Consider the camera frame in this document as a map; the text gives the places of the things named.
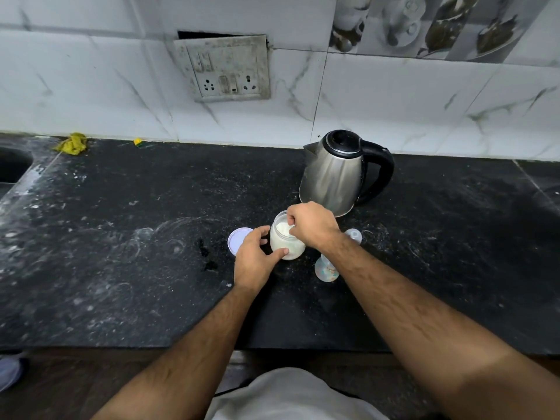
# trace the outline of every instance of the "person's right arm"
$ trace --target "person's right arm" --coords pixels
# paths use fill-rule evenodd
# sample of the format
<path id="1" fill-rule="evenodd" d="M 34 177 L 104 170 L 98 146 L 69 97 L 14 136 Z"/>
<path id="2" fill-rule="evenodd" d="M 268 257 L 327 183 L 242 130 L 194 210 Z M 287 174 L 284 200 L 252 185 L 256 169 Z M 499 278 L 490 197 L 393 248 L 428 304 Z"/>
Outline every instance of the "person's right arm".
<path id="1" fill-rule="evenodd" d="M 334 264 L 397 359 L 452 419 L 560 418 L 560 379 L 368 254 L 331 211 L 292 205 L 288 222 Z"/>

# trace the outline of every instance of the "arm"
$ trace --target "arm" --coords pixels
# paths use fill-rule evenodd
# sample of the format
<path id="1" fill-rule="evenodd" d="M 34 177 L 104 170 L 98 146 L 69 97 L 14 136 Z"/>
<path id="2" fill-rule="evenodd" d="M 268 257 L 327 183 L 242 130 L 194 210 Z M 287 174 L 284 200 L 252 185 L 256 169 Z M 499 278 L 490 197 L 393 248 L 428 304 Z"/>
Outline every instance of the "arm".
<path id="1" fill-rule="evenodd" d="M 560 380 L 368 254 L 316 203 L 288 209 L 291 233 L 334 264 L 402 365 L 453 419 L 552 419 Z"/>
<path id="2" fill-rule="evenodd" d="M 268 225 L 250 232 L 237 252 L 234 287 L 190 332 L 125 385 L 92 420 L 202 419 L 222 380 L 245 315 L 287 254 L 260 249 Z"/>

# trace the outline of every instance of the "black countertop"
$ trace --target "black countertop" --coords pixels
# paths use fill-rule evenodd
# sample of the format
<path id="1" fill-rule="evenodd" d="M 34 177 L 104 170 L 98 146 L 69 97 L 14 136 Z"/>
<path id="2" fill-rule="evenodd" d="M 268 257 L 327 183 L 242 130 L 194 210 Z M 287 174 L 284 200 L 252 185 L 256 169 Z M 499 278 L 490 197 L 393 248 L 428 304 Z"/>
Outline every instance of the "black countertop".
<path id="1" fill-rule="evenodd" d="M 297 203 L 304 169 L 294 149 L 90 141 L 52 161 L 52 139 L 0 146 L 22 141 L 40 165 L 0 204 L 3 348 L 171 345 L 230 290 L 229 233 Z M 558 164 L 395 158 L 341 229 L 522 352 L 560 354 Z M 317 257 L 276 266 L 238 348 L 388 350 Z"/>

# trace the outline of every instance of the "backsplash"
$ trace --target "backsplash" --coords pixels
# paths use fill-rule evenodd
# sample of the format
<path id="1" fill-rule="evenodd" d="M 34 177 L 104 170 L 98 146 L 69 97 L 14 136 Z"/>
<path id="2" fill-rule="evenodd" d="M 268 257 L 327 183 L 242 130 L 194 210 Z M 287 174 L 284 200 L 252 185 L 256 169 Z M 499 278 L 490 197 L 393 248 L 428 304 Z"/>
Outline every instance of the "backsplash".
<path id="1" fill-rule="evenodd" d="M 413 1 L 0 0 L 0 130 L 560 160 L 560 0 Z M 271 98 L 195 103 L 177 30 L 265 34 Z"/>

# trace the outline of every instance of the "kettle lid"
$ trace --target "kettle lid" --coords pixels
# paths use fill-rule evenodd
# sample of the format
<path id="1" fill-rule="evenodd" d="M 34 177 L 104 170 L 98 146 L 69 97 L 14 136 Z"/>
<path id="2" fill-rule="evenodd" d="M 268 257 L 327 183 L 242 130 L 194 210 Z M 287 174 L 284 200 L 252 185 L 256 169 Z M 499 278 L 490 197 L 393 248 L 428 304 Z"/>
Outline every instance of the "kettle lid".
<path id="1" fill-rule="evenodd" d="M 362 139 L 347 130 L 334 130 L 325 135 L 323 146 L 331 154 L 342 158 L 356 158 L 362 155 Z"/>

